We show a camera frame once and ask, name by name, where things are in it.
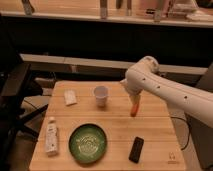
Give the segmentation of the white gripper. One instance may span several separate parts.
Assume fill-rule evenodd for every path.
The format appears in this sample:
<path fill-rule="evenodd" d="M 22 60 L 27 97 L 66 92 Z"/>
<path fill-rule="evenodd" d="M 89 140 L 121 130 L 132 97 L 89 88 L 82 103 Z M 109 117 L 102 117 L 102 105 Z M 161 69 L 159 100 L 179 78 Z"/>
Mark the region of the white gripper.
<path fill-rule="evenodd" d="M 137 108 L 140 103 L 140 94 L 143 90 L 142 82 L 133 79 L 123 79 L 120 81 L 125 91 L 131 95 L 130 99 L 134 108 Z"/>

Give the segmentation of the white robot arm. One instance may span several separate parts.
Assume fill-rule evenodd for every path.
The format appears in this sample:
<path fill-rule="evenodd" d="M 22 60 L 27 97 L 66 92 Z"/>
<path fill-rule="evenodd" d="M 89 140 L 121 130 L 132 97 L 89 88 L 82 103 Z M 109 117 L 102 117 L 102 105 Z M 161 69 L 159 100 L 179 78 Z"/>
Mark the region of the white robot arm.
<path fill-rule="evenodd" d="M 145 90 L 213 128 L 213 93 L 160 77 L 158 71 L 158 61 L 152 56 L 145 56 L 127 69 L 121 85 L 134 102 Z"/>

